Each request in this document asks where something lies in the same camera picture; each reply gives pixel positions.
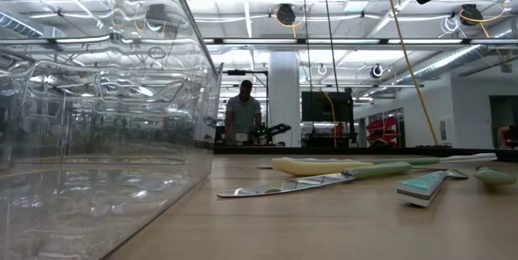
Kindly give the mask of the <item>green-handled knife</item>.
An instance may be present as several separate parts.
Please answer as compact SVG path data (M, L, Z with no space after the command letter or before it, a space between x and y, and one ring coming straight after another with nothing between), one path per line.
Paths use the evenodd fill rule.
M365 180L372 177L385 177L405 173L412 169L406 162L377 164L362 168L348 168L339 173L330 173L311 177L298 177L278 184L240 187L217 193L219 198L247 198L275 194L286 194L303 190L316 189L330 185Z
M477 168L474 176L485 185L513 185L517 181L513 175L489 167Z

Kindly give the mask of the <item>teal-patterned spoon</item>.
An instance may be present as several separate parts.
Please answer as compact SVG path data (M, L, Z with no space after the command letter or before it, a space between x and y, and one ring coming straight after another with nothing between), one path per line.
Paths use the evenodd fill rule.
M436 169L432 173L399 181L396 196L418 207L429 207L447 179L467 180L468 175L455 169Z

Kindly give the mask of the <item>yellow-handled cutlery piece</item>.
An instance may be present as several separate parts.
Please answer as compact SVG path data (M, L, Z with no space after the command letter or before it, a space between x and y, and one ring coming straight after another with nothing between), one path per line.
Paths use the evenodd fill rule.
M272 168L282 173L297 177L317 176L329 173L339 173L348 168L359 168L372 166L370 162L357 160L320 160L320 159L297 159L290 157L274 158L271 160Z

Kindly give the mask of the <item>red bin rack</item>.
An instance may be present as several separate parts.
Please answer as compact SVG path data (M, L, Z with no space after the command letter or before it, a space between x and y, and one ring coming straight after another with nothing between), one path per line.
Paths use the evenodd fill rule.
M366 126L369 147L397 147L397 140L400 137L397 131L397 119L389 116L377 119Z

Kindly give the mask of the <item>person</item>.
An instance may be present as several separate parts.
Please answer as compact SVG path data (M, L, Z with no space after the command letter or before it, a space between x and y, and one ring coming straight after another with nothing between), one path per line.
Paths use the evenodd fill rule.
M250 135L261 124L261 104L251 96L252 89L252 82L244 80L240 85L239 94L227 102L225 139L230 145L236 144L241 134L246 134L247 139L250 139Z
M518 147L518 125L502 126L498 130L499 147L501 149Z

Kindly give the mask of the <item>black monitor screen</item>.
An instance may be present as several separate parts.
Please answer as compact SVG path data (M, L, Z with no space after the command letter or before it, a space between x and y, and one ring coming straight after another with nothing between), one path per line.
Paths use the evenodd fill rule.
M302 92L302 121L353 121L353 100L347 92Z

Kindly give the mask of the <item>white square column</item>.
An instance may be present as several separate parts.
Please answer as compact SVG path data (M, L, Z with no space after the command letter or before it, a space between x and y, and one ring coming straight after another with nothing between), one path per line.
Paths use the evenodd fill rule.
M275 136L275 142L298 147L300 141L299 59L296 52L273 51L269 62L270 122L291 129Z

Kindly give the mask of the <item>clear plastic tray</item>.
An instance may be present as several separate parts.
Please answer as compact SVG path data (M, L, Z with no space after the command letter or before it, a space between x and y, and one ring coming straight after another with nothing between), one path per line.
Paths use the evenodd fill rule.
M220 81L186 0L0 0L0 260L104 258L205 179Z

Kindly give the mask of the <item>silver ceiling duct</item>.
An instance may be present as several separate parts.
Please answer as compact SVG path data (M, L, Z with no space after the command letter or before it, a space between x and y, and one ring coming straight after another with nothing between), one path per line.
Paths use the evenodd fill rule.
M462 46L455 50L446 50L419 62L413 66L414 77L423 81L432 79L470 62L477 61L496 51L497 45L518 46L518 28L509 25L506 28L490 28L489 36L480 33L470 36L469 42L462 41Z

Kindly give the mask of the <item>black table frame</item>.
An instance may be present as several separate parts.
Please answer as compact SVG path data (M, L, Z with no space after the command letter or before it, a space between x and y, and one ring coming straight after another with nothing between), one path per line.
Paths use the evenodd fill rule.
M217 146L216 155L408 155L408 156L471 156L478 153L495 153L501 160L518 159L518 150L466 149L451 147L236 147Z

